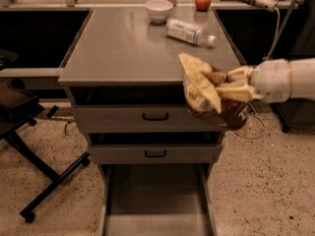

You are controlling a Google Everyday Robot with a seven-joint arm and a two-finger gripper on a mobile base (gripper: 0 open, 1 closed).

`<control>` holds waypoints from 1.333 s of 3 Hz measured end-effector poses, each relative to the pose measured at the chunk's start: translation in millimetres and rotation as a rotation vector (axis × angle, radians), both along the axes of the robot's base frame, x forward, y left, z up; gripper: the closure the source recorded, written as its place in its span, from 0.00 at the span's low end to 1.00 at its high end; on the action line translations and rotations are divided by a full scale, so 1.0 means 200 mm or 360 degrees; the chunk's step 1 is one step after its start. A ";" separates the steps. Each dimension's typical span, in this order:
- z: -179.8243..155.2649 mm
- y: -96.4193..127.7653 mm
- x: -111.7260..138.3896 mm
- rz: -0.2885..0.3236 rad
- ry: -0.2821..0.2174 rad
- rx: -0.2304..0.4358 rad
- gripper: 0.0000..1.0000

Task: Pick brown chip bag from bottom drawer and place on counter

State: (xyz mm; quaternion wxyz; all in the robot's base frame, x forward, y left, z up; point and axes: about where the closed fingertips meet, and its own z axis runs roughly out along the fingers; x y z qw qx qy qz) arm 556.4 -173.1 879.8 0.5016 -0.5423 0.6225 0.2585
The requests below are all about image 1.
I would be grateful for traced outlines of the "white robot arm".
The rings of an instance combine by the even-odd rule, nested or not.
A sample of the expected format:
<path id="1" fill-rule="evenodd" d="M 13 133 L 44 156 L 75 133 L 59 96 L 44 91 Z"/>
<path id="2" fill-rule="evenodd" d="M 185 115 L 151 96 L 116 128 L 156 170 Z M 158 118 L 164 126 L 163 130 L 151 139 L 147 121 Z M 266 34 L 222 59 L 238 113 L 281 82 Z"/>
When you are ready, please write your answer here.
<path id="1" fill-rule="evenodd" d="M 243 66 L 228 73 L 230 83 L 221 84 L 221 97 L 248 102 L 286 102 L 290 98 L 315 100 L 315 58 L 267 60 L 256 67 Z"/>

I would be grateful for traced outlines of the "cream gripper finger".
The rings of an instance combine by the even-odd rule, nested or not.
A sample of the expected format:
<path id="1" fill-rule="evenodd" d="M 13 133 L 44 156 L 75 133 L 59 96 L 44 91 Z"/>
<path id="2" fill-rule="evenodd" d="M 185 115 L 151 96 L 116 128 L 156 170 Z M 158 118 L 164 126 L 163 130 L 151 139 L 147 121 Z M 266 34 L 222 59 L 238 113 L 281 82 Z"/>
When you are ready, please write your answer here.
<path id="1" fill-rule="evenodd" d="M 237 85 L 245 85 L 250 83 L 252 72 L 252 67 L 241 66 L 229 71 L 227 74 L 231 83 L 236 83 Z"/>
<path id="2" fill-rule="evenodd" d="M 240 87 L 217 87 L 217 93 L 223 100 L 249 102 L 256 96 L 255 90 L 249 85 Z"/>

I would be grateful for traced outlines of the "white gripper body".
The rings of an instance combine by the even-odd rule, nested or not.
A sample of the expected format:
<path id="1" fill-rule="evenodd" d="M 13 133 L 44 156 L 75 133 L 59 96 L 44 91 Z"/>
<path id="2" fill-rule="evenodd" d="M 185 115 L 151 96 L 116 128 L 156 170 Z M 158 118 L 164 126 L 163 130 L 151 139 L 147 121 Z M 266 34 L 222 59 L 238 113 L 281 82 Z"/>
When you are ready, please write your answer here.
<path id="1" fill-rule="evenodd" d="M 289 99 L 289 65 L 284 59 L 267 60 L 250 74 L 250 85 L 258 99 L 266 103 L 285 102 Z"/>

